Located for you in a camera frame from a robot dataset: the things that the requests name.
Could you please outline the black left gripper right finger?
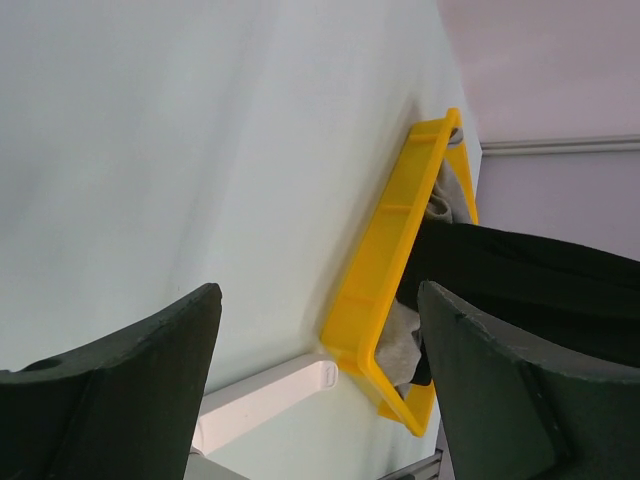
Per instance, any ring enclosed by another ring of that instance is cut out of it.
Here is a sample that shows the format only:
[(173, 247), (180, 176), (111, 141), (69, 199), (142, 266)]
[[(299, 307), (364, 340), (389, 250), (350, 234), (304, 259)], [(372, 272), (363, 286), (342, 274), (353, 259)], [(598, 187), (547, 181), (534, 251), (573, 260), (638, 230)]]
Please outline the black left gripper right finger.
[(638, 478), (638, 369), (555, 345), (435, 282), (418, 305), (456, 478)]

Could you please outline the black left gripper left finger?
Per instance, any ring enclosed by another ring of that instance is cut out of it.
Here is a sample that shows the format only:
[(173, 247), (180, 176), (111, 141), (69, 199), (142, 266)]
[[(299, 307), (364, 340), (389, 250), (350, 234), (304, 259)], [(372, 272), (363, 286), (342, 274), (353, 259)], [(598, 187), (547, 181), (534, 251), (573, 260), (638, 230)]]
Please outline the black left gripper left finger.
[(221, 289), (206, 283), (96, 341), (2, 371), (2, 478), (183, 478), (221, 314)]

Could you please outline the black tank top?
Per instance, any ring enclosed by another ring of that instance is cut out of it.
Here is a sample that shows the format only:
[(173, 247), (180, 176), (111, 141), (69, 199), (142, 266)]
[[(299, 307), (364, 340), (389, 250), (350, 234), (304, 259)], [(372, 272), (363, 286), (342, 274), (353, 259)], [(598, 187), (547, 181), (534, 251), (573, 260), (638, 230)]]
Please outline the black tank top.
[(417, 310), (426, 281), (562, 347), (639, 364), (636, 260), (556, 239), (423, 221), (397, 301)]

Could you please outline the grey tank top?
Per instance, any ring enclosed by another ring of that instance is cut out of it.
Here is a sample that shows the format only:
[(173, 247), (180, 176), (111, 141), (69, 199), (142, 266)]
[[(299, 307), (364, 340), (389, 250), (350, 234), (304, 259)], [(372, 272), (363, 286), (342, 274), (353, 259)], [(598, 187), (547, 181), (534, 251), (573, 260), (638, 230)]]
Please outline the grey tank top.
[[(462, 185), (448, 160), (439, 167), (423, 221), (472, 222)], [(432, 380), (417, 305), (418, 272), (418, 260), (411, 255), (375, 349), (376, 362), (402, 397), (412, 386), (427, 386)]]

